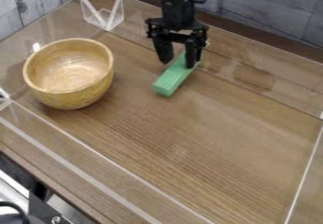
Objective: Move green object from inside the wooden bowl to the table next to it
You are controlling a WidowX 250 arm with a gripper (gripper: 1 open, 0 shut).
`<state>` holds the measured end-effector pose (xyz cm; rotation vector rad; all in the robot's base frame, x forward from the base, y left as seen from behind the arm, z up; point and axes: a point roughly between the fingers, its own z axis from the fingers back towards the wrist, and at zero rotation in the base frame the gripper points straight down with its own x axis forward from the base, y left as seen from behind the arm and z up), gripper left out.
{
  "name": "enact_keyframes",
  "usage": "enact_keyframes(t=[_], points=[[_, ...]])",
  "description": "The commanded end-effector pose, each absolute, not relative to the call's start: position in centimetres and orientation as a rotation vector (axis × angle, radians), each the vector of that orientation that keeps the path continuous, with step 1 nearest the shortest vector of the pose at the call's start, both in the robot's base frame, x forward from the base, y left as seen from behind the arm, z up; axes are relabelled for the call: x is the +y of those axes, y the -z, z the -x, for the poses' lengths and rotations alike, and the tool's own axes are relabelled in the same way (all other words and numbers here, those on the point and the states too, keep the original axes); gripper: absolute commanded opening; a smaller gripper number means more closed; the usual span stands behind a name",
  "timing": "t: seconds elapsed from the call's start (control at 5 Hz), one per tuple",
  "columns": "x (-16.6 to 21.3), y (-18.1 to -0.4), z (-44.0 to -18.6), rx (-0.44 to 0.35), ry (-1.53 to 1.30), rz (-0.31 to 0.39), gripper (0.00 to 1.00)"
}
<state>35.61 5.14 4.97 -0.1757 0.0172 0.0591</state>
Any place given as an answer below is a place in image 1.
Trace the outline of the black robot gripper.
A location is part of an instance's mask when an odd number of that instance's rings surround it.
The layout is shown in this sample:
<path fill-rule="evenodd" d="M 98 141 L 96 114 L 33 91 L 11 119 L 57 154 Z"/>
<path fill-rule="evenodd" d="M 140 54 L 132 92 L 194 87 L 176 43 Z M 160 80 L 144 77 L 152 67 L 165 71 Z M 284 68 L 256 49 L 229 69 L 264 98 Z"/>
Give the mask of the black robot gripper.
<path fill-rule="evenodd" d="M 206 42 L 206 27 L 196 21 L 194 4 L 202 4 L 206 0 L 160 0 L 161 17 L 148 18 L 148 37 L 157 58 L 162 64 L 173 59 L 172 42 L 185 43 L 185 68 L 192 69 L 200 61 L 201 46 Z M 188 40 L 182 35 L 177 36 L 180 30 L 192 30 L 192 38 Z"/>

